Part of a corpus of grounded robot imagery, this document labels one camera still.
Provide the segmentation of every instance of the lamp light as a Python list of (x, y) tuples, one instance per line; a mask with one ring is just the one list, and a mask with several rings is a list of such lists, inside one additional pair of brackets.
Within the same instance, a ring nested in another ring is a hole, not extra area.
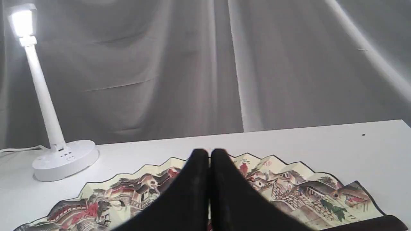
[(14, 36), (25, 49), (50, 142), (50, 149), (32, 164), (34, 175), (40, 181), (55, 181), (89, 167), (97, 161), (99, 152), (93, 141), (66, 143), (64, 140), (35, 49), (36, 12), (34, 4), (15, 6), (10, 8), (9, 21)]

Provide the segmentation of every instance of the lamp head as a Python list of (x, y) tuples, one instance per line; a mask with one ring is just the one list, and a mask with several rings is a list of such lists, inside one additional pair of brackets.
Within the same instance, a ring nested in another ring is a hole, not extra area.
[(23, 4), (9, 9), (9, 22), (16, 39), (27, 38), (36, 33), (37, 9), (34, 4)]

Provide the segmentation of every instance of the white cable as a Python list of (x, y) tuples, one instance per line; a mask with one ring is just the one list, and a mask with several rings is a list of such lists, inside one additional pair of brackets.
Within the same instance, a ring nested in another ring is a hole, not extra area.
[(43, 145), (37, 145), (35, 147), (30, 147), (30, 148), (5, 148), (5, 149), (1, 149), (0, 153), (3, 152), (20, 152), (20, 151), (29, 151), (29, 150), (36, 150), (36, 149), (48, 149), (46, 147), (44, 147)]

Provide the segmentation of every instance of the lamp arm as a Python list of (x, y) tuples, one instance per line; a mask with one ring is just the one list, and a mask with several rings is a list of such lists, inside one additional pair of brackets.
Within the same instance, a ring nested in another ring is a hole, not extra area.
[(33, 76), (34, 87), (36, 89), (37, 99), (39, 100), (40, 109), (42, 111), (50, 147), (54, 151), (66, 149), (67, 145), (64, 141), (63, 133), (61, 132), (60, 124), (54, 110), (53, 102), (51, 101), (50, 93), (48, 92), (46, 80), (44, 79), (35, 45), (27, 44), (24, 46), (24, 49), (27, 55), (28, 64), (30, 66), (31, 75)]

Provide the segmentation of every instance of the painted fan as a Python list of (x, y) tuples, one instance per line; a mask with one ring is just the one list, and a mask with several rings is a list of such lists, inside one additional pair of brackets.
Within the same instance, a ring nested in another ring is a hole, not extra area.
[[(274, 155), (260, 159), (245, 153), (230, 158), (267, 201), (314, 230), (385, 216), (357, 181), (344, 186), (331, 174), (315, 173), (302, 162), (286, 164)], [(134, 174), (87, 183), (77, 198), (58, 202), (46, 217), (15, 230), (112, 229), (156, 200), (185, 163), (172, 157), (160, 166), (145, 165)]]

